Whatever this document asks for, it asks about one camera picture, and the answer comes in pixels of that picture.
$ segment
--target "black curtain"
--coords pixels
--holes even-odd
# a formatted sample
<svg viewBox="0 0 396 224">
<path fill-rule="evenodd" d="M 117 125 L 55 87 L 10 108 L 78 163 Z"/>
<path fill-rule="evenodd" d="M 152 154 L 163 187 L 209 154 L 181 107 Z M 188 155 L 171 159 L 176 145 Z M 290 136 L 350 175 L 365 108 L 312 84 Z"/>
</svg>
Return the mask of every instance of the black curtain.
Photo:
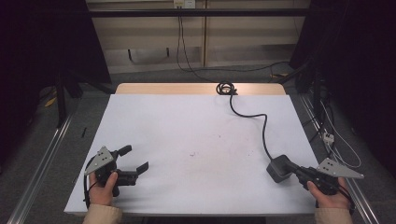
<svg viewBox="0 0 396 224">
<path fill-rule="evenodd" d="M 60 69 L 111 82 L 89 17 L 39 15 L 39 10 L 88 11 L 84 0 L 1 1 L 1 154 L 3 161 L 33 118 L 38 94 L 54 86 Z M 66 83 L 78 83 L 67 76 Z"/>
<path fill-rule="evenodd" d="M 357 133 L 396 176 L 394 7 L 390 1 L 346 0 L 333 8 L 338 21 L 318 62 L 321 74 Z M 321 23 L 307 18 L 290 65 L 298 67 L 311 55 L 323 32 Z"/>
</svg>

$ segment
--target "black cable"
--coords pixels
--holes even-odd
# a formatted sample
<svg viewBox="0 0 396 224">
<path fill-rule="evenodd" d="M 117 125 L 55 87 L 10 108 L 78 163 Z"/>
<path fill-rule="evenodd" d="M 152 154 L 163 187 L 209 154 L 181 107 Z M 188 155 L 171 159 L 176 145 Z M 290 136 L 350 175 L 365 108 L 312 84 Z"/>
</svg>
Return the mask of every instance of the black cable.
<svg viewBox="0 0 396 224">
<path fill-rule="evenodd" d="M 179 61 L 178 61 L 178 49 L 179 49 L 179 47 L 180 47 L 180 37 L 182 38 L 182 41 L 183 41 L 184 55 L 185 55 L 185 57 L 186 57 L 187 65 L 189 66 L 190 70 L 185 70 L 184 68 L 182 68 L 182 67 L 180 66 Z M 185 42 L 184 42 L 183 19 L 182 19 L 181 17 L 178 17 L 177 65 L 178 65 L 178 67 L 179 67 L 182 71 L 185 71 L 185 72 L 192 72 L 196 77 L 198 77 L 198 78 L 200 78 L 200 79 L 203 79 L 203 80 L 208 81 L 208 82 L 216 83 L 215 81 L 213 81 L 213 80 L 211 80 L 211 79 L 208 79 L 208 78 L 199 76 L 199 75 L 196 74 L 196 72 L 191 68 L 190 62 L 189 62 L 189 58 L 187 57 L 186 44 L 185 44 Z"/>
<path fill-rule="evenodd" d="M 178 60 L 178 52 L 179 52 L 179 48 L 180 48 L 180 38 L 182 39 L 183 42 L 183 49 L 184 49 L 184 55 L 187 61 L 187 65 L 189 66 L 190 70 L 187 70 L 185 68 L 182 68 L 180 66 L 180 62 Z M 266 65 L 264 67 L 260 67 L 260 68 L 252 68 L 252 69 L 246 69 L 246 70 L 238 70 L 238 69 L 227 69 L 227 68 L 200 68 L 200 69 L 192 69 L 190 66 L 190 62 L 189 62 L 189 58 L 187 57 L 187 51 L 186 51 L 186 44 L 184 41 L 184 26 L 183 26 L 183 19 L 181 17 L 178 17 L 178 41 L 177 41 L 177 66 L 180 68 L 180 70 L 185 71 L 185 72 L 193 72 L 195 76 L 197 76 L 198 78 L 201 78 L 205 81 L 209 81 L 209 82 L 215 82 L 213 80 L 198 76 L 195 72 L 199 72 L 199 71 L 226 71 L 226 72 L 254 72 L 254 71 L 260 71 L 266 68 L 270 68 L 271 69 L 271 79 L 273 77 L 273 73 L 272 73 L 272 67 L 274 65 L 277 64 L 281 64 L 281 63 L 289 63 L 289 62 L 277 62 L 277 63 L 272 63 L 270 65 Z"/>
<path fill-rule="evenodd" d="M 298 29 L 297 29 L 296 18 L 293 17 L 293 20 L 294 20 L 294 28 L 296 29 L 297 37 L 300 37 L 300 33 L 298 32 Z"/>
<path fill-rule="evenodd" d="M 274 73 L 273 73 L 272 65 L 271 65 L 271 66 L 270 66 L 270 80 L 268 81 L 268 83 L 271 83 L 273 77 L 274 77 Z"/>
<path fill-rule="evenodd" d="M 267 120 L 268 116 L 266 114 L 257 114 L 257 115 L 243 115 L 239 114 L 238 112 L 235 111 L 233 108 L 233 96 L 237 95 L 236 93 L 236 88 L 234 87 L 232 82 L 229 81 L 221 81 L 218 86 L 216 87 L 216 92 L 219 95 L 230 95 L 230 107 L 231 110 L 239 117 L 242 118 L 257 118 L 257 117 L 265 117 L 264 124 L 262 126 L 262 145 L 264 146 L 265 153 L 267 153 L 267 156 L 270 160 L 273 158 L 271 157 L 270 153 L 268 152 L 267 145 L 265 144 L 265 127 L 267 125 Z"/>
<path fill-rule="evenodd" d="M 326 119 L 327 116 L 326 116 L 324 110 L 327 110 L 327 109 L 329 108 L 330 111 L 331 111 L 331 115 L 330 115 L 330 120 L 329 120 L 329 122 L 330 122 L 332 125 L 331 125 L 331 127 L 329 127 L 329 129 L 330 129 L 330 130 L 329 130 L 329 133 L 332 134 L 333 142 L 332 142 L 332 145 L 329 146 L 329 147 L 330 147 L 332 150 L 327 151 L 326 144 L 324 144 L 324 142 L 323 142 L 323 146 L 325 147 L 325 150 L 326 150 L 326 152 L 327 152 L 327 157 L 330 158 L 330 156 L 332 155 L 332 153 L 333 153 L 334 150 L 335 150 L 335 134 L 334 134 L 334 127 L 333 127 L 335 121 L 334 121 L 334 112 L 332 111 L 332 106 L 331 106 L 331 96 L 332 96 L 332 95 L 330 94 L 330 92 L 329 92 L 329 90 L 328 90 L 327 88 L 325 88 L 325 89 L 323 89 L 323 90 L 321 90 L 321 91 L 326 91 L 326 97 L 324 97 L 323 99 L 320 99 L 320 101 L 321 101 L 322 104 L 323 104 L 323 109 L 321 110 L 321 115 L 324 117 L 324 119 Z"/>
<path fill-rule="evenodd" d="M 85 169 L 87 169 L 87 167 L 91 164 L 91 162 L 93 161 L 93 157 L 88 161 L 87 166 L 85 166 Z M 90 190 L 91 188 L 96 185 L 97 182 L 95 182 L 94 184 L 92 184 L 90 186 L 90 189 L 87 189 L 87 176 L 83 176 L 84 180 L 83 180 L 83 185 L 84 185 L 84 202 L 85 205 L 87 205 L 87 209 L 90 208 L 91 205 L 91 201 L 90 201 Z"/>
<path fill-rule="evenodd" d="M 96 181 L 95 183 L 93 183 L 91 186 L 90 186 L 90 188 L 88 189 L 88 192 L 90 192 L 90 190 L 93 188 L 93 187 L 95 187 L 95 185 L 97 184 L 98 182 Z"/>
<path fill-rule="evenodd" d="M 353 202 L 352 197 L 350 196 L 349 192 L 347 191 L 346 188 L 344 188 L 343 186 L 340 185 L 340 187 L 338 188 L 338 191 L 344 195 L 344 197 L 346 197 L 349 200 L 350 206 L 349 206 L 349 214 L 353 215 L 353 213 L 355 212 L 356 209 L 356 204 L 355 202 Z"/>
<path fill-rule="evenodd" d="M 324 127 L 325 119 L 326 119 L 326 118 L 322 119 L 322 122 L 319 124 L 319 129 L 318 129 L 318 131 L 315 132 L 315 135 L 312 136 L 312 137 L 309 139 L 309 143 L 312 143 L 312 141 L 314 141 L 314 139 L 315 139 L 319 134 L 322 134 L 322 129 L 323 129 L 323 127 Z"/>
<path fill-rule="evenodd" d="M 303 123 L 301 123 L 301 125 L 304 127 L 304 126 L 306 126 L 307 124 L 309 124 L 310 122 L 312 122 L 312 120 L 314 120 L 314 119 L 316 119 L 317 117 L 313 117 L 312 119 L 309 119 L 309 120 L 307 120 L 307 121 L 304 121 Z"/>
</svg>

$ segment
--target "gray floor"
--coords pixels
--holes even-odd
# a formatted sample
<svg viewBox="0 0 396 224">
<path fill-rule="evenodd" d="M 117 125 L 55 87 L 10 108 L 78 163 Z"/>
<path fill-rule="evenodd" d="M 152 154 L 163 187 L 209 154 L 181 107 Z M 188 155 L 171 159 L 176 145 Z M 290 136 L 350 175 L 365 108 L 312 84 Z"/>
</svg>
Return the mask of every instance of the gray floor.
<svg viewBox="0 0 396 224">
<path fill-rule="evenodd" d="M 257 68 L 257 66 L 234 66 L 232 69 Z M 287 66 L 280 65 L 273 68 L 273 73 L 288 73 Z M 229 79 L 233 82 L 268 82 L 270 70 L 264 69 L 251 73 L 236 72 L 200 72 L 200 75 L 213 78 L 217 81 Z M 201 82 L 191 73 L 179 70 L 141 72 L 112 76 L 113 86 L 121 82 Z M 309 120 L 301 103 L 300 96 L 293 88 L 293 82 L 285 86 L 287 94 L 294 103 L 301 122 Z M 81 223 L 82 217 L 67 215 L 63 212 L 78 175 L 81 165 L 90 149 L 95 132 L 100 124 L 101 117 L 106 109 L 108 95 L 82 84 L 84 95 L 81 99 L 68 99 L 68 102 L 78 101 L 78 108 L 72 122 L 60 144 L 60 148 L 45 175 L 40 191 L 30 208 L 25 223 Z M 3 164 L 3 173 L 0 175 L 0 223 L 7 223 L 14 207 L 28 185 L 36 167 L 40 163 L 47 146 L 55 132 L 57 124 L 57 107 L 44 107 L 43 101 L 37 108 L 35 119 L 26 134 L 21 137 L 21 143 L 14 149 L 15 153 Z M 396 220 L 396 181 L 372 156 L 364 141 L 351 131 L 350 123 L 343 113 L 337 109 L 333 101 L 332 108 L 335 114 L 337 131 L 352 145 L 362 160 L 358 172 L 365 174 L 359 184 L 370 204 L 375 210 L 380 223 L 394 223 Z M 304 127 L 307 138 L 311 138 L 315 129 L 312 125 Z M 343 158 L 350 163 L 356 163 L 356 158 L 343 144 L 337 143 Z M 318 161 L 325 158 L 324 148 L 319 138 L 312 142 L 312 148 Z M 363 223 L 361 215 L 353 215 L 355 223 Z M 125 223 L 141 223 L 146 221 L 142 217 L 125 217 Z M 260 217 L 223 217 L 215 219 L 183 219 L 157 218 L 155 223 L 262 223 Z M 267 223 L 315 223 L 313 216 L 300 217 L 268 217 Z"/>
</svg>

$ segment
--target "electrical outlet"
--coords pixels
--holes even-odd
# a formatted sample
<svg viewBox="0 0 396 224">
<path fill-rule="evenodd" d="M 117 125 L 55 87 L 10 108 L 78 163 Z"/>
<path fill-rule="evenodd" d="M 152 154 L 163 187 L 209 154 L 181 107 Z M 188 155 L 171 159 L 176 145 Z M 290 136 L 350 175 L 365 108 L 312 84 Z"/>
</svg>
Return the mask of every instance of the electrical outlet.
<svg viewBox="0 0 396 224">
<path fill-rule="evenodd" d="M 325 144 L 329 144 L 329 146 L 331 146 L 332 143 L 334 142 L 334 135 L 332 135 L 330 133 L 324 133 L 323 134 L 323 142 Z"/>
<path fill-rule="evenodd" d="M 184 0 L 174 0 L 175 8 L 184 8 Z"/>
<path fill-rule="evenodd" d="M 184 8 L 195 8 L 195 0 L 185 0 Z"/>
</svg>

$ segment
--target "wire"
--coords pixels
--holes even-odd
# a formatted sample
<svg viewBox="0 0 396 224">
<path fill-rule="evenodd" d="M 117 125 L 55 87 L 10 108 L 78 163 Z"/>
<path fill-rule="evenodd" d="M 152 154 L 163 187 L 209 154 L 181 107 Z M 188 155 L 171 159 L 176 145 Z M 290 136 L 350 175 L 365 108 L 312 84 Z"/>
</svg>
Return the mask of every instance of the wire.
<svg viewBox="0 0 396 224">
<path fill-rule="evenodd" d="M 317 117 L 313 117 L 312 119 L 309 119 L 309 120 L 307 120 L 307 121 L 304 121 L 303 123 L 301 123 L 301 125 L 304 127 L 304 126 L 306 126 L 307 124 L 309 124 L 310 122 L 312 122 L 314 119 L 316 119 Z"/>
<path fill-rule="evenodd" d="M 92 161 L 93 161 L 93 157 L 90 158 L 90 160 L 87 162 L 85 169 L 87 169 L 87 167 L 91 164 Z M 87 209 L 88 209 L 88 208 L 90 208 L 90 205 L 91 205 L 90 190 L 94 185 L 96 185 L 97 181 L 90 186 L 90 189 L 87 189 L 87 178 L 88 177 L 84 175 L 83 178 L 84 178 L 83 183 L 82 183 L 84 185 L 84 200 L 83 201 L 85 202 L 85 205 L 87 206 Z"/>
<path fill-rule="evenodd" d="M 88 192 L 90 192 L 91 188 L 95 187 L 95 185 L 98 183 L 98 181 L 96 181 L 95 183 L 93 183 L 90 188 L 88 189 Z"/>
<path fill-rule="evenodd" d="M 299 38 L 300 37 L 300 32 L 298 32 L 298 29 L 297 29 L 296 18 L 293 17 L 293 20 L 294 20 L 294 28 L 296 29 L 296 33 L 297 33 L 297 38 Z"/>
<path fill-rule="evenodd" d="M 321 123 L 318 125 L 318 126 L 319 126 L 319 129 L 318 129 L 317 132 L 315 132 L 315 135 L 312 136 L 312 138 L 309 140 L 309 143 L 312 143 L 312 141 L 314 141 L 314 139 L 315 139 L 319 134 L 320 134 L 320 135 L 322 134 L 322 129 L 323 129 L 323 127 L 324 127 L 325 121 L 326 121 L 325 118 L 321 119 Z"/>
<path fill-rule="evenodd" d="M 350 0 L 347 0 L 347 2 L 346 2 L 346 8 L 345 8 L 345 10 L 344 10 L 343 17 L 342 17 L 342 19 L 341 19 L 341 21 L 340 21 L 340 25 L 339 25 L 340 28 L 338 29 L 337 35 L 335 36 L 335 39 L 334 39 L 334 41 L 332 42 L 333 45 L 335 45 L 335 43 L 337 42 L 338 37 L 340 36 L 341 30 L 342 30 L 342 28 L 343 28 L 343 23 L 344 23 L 344 20 L 345 20 L 345 18 L 346 18 L 346 14 L 347 14 L 347 9 L 349 8 L 349 2 L 350 2 Z"/>
<path fill-rule="evenodd" d="M 186 58 L 186 61 L 187 61 L 187 65 L 188 65 L 189 69 L 182 68 L 181 65 L 180 65 L 180 62 L 179 62 L 179 60 L 178 60 L 178 53 L 179 53 L 179 48 L 180 48 L 180 38 L 181 38 L 182 43 L 183 43 L 184 55 L 185 55 L 185 58 Z M 260 68 L 252 68 L 252 69 L 246 69 L 246 70 L 227 69 L 227 68 L 200 68 L 200 69 L 192 69 L 192 67 L 191 67 L 191 65 L 190 65 L 190 62 L 189 62 L 189 58 L 187 57 L 186 44 L 185 44 L 185 40 L 184 40 L 183 19 L 182 19 L 181 17 L 178 17 L 177 66 L 178 66 L 178 67 L 180 68 L 180 70 L 182 70 L 182 71 L 185 71 L 185 72 L 193 72 L 194 75 L 195 75 L 196 77 L 198 77 L 198 78 L 201 78 L 201 79 L 203 79 L 203 80 L 205 80 L 205 81 L 209 81 L 209 82 L 215 82 L 215 81 L 210 80 L 210 79 L 208 79 L 208 78 L 198 76 L 198 74 L 196 74 L 196 72 L 199 72 L 199 71 L 225 71 L 225 72 L 242 72 L 242 73 L 244 73 L 244 72 L 260 71 L 260 70 L 263 70 L 263 69 L 266 69 L 266 68 L 270 68 L 270 69 L 271 69 L 271 79 L 270 79 L 270 81 L 271 81 L 271 80 L 272 80 L 272 77 L 273 77 L 272 67 L 273 67 L 274 65 L 281 64 L 281 63 L 289 63 L 289 62 L 286 62 L 286 61 L 284 61 L 284 62 L 277 62 L 277 63 L 272 63 L 272 64 L 270 64 L 270 65 L 266 65 L 266 66 L 263 66 L 263 67 L 260 67 Z"/>
<path fill-rule="evenodd" d="M 321 105 L 322 105 L 323 108 L 324 108 L 324 112 L 326 113 L 326 116 L 327 116 L 327 118 L 328 118 L 330 124 L 332 125 L 332 122 L 330 121 L 330 116 L 329 116 L 329 114 L 327 113 L 326 107 L 324 106 L 324 104 L 323 104 L 321 101 L 320 101 L 320 103 L 321 103 Z M 349 166 L 349 167 L 353 167 L 353 168 L 358 168 L 358 167 L 360 167 L 360 166 L 361 166 L 361 158 L 359 157 L 358 153 L 356 153 L 356 151 L 353 149 L 353 147 L 341 136 L 341 134 L 340 134 L 339 132 L 337 132 L 337 130 L 335 129 L 335 127 L 334 127 L 333 125 L 332 125 L 332 128 L 334 129 L 335 133 L 336 133 L 336 134 L 337 134 L 337 135 L 349 146 L 349 148 L 352 150 L 352 152 L 356 155 L 356 157 L 357 157 L 358 160 L 359 160 L 359 165 L 350 165 L 350 164 L 348 164 L 347 162 L 345 162 L 345 161 L 341 158 L 341 156 L 340 156 L 338 153 L 335 153 L 335 151 L 332 149 L 332 147 L 330 147 L 329 144 L 327 144 L 327 145 L 329 146 L 330 150 L 332 151 L 332 153 L 334 154 L 334 156 L 335 156 L 336 158 L 338 158 L 340 161 L 342 161 L 345 165 Z"/>
<path fill-rule="evenodd" d="M 179 47 L 180 47 L 180 37 L 182 38 L 182 41 L 183 41 L 184 55 L 185 55 L 185 57 L 186 57 L 187 65 L 189 66 L 190 70 L 185 70 L 185 69 L 183 69 L 183 68 L 180 66 L 180 63 L 179 63 L 179 61 L 178 61 L 178 50 L 179 50 Z M 208 82 L 216 83 L 214 80 L 211 80 L 211 79 L 208 79 L 208 78 L 199 76 L 199 75 L 196 74 L 196 72 L 191 68 L 190 62 L 189 62 L 189 58 L 187 57 L 186 44 L 185 44 L 185 42 L 184 42 L 183 19 L 182 19 L 181 17 L 178 17 L 177 65 L 178 65 L 178 67 L 179 67 L 181 70 L 183 70 L 183 71 L 185 71 L 185 72 L 192 72 L 196 77 L 198 77 L 198 78 L 200 78 L 200 79 L 203 79 L 203 80 L 208 81 Z"/>
<path fill-rule="evenodd" d="M 233 96 L 237 95 L 236 88 L 234 87 L 232 82 L 229 81 L 221 81 L 218 86 L 216 87 L 216 92 L 219 95 L 230 95 L 230 107 L 231 110 L 239 117 L 242 118 L 257 118 L 257 117 L 265 117 L 264 124 L 262 126 L 262 145 L 264 146 L 265 153 L 270 160 L 273 158 L 271 157 L 270 153 L 268 152 L 267 145 L 265 144 L 265 127 L 267 126 L 268 116 L 266 114 L 256 114 L 256 115 L 243 115 L 235 111 L 233 108 Z"/>
<path fill-rule="evenodd" d="M 344 188 L 343 186 L 339 186 L 338 191 L 344 196 L 346 197 L 349 202 L 350 202 L 350 206 L 349 206 L 349 214 L 352 215 L 353 212 L 356 209 L 356 204 L 355 202 L 353 202 L 352 197 L 350 196 L 349 192 L 347 191 L 346 188 Z"/>
</svg>

